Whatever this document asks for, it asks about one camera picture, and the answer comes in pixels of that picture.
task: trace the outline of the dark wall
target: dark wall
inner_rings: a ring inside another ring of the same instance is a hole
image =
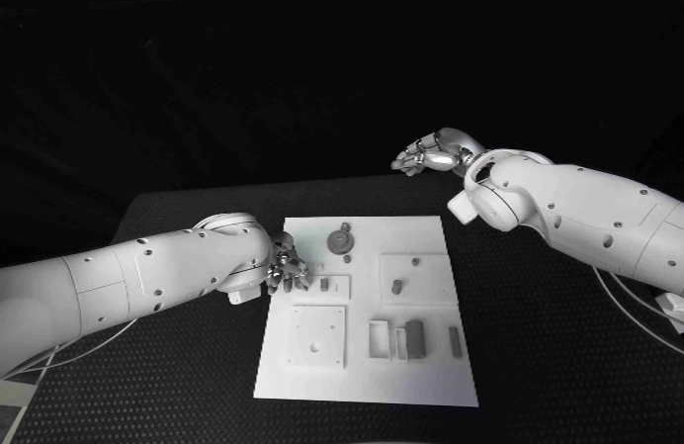
[[[682,7],[13,0],[1,264],[103,245],[141,192],[390,173],[443,126],[684,198]]]

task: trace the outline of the black table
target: black table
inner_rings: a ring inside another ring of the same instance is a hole
[[[479,408],[255,400],[269,300],[236,307],[213,292],[47,373],[14,442],[684,442],[684,356],[638,329],[590,267],[530,228],[459,224],[446,203],[461,189],[453,174],[426,172],[145,194],[114,242],[217,213],[253,214],[269,232],[285,217],[439,215]],[[628,310],[682,346],[668,321],[605,277]]]

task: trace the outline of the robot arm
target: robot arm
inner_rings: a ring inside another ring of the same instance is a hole
[[[233,304],[281,278],[306,287],[292,237],[246,214],[86,253],[0,269],[0,377],[36,354],[134,318],[226,292]]]
[[[438,140],[445,132],[450,139],[471,139],[443,128]],[[452,147],[449,154],[435,154],[413,143],[391,168],[413,175],[406,167],[414,168],[416,159],[432,167],[433,155],[446,155],[455,172],[465,171],[465,189],[448,205],[462,223],[481,217],[501,231],[528,226],[584,263],[684,295],[684,205],[675,199],[615,175],[554,165],[543,155],[512,149],[466,149],[463,155]]]

